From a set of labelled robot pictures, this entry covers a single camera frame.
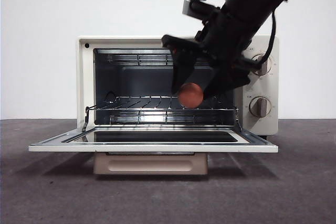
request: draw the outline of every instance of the oven control knob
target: oven control knob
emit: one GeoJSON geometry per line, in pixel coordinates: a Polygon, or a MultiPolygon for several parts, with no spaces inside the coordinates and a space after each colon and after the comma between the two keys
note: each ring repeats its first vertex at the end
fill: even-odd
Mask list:
{"type": "Polygon", "coordinates": [[[249,104],[249,110],[252,115],[258,118],[264,118],[271,112],[271,102],[265,97],[255,97],[249,104]]]}
{"type": "MultiPolygon", "coordinates": [[[[264,56],[263,54],[255,55],[252,58],[252,60],[261,60],[263,56],[264,56]]],[[[264,76],[271,70],[271,66],[272,66],[272,62],[270,60],[270,57],[268,57],[268,60],[261,65],[261,68],[257,71],[254,71],[253,73],[255,73],[258,76],[264,76]]]]}

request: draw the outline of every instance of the toaster oven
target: toaster oven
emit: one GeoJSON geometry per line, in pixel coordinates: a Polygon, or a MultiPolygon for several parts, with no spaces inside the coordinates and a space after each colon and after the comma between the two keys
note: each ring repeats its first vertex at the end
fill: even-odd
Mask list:
{"type": "MultiPolygon", "coordinates": [[[[244,52],[258,59],[269,36],[244,52]]],[[[171,94],[172,57],[159,37],[80,37],[77,128],[31,152],[93,152],[96,174],[206,174],[210,152],[278,152],[278,47],[251,83],[196,109],[171,94]]],[[[199,59],[187,82],[203,89],[214,70],[199,59]]]]}

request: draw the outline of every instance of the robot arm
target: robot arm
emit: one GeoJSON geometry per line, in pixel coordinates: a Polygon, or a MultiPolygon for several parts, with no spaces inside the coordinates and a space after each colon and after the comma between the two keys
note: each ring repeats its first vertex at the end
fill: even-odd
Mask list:
{"type": "Polygon", "coordinates": [[[203,2],[185,0],[183,13],[202,20],[204,28],[194,41],[170,35],[162,45],[173,57],[172,93],[191,75],[198,58],[205,58],[215,69],[215,76],[204,90],[204,98],[219,95],[250,82],[248,74],[267,61],[275,38],[275,9],[287,0],[226,0],[222,8],[203,2]],[[272,33],[265,55],[259,61],[245,58],[242,52],[266,19],[272,15],[272,33]]]}

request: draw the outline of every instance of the open oven door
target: open oven door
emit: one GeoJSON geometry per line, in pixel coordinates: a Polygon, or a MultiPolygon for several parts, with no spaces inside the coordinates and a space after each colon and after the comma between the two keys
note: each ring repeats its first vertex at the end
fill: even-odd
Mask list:
{"type": "Polygon", "coordinates": [[[257,152],[278,146],[241,129],[214,125],[112,125],[76,129],[31,144],[31,152],[257,152]]]}

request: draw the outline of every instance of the egg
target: egg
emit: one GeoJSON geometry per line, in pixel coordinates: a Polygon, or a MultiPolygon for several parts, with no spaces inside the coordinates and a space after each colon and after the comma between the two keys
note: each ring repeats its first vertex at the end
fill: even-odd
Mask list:
{"type": "Polygon", "coordinates": [[[178,91],[178,101],[188,109],[198,107],[203,101],[203,91],[201,87],[195,83],[185,83],[178,91]]]}

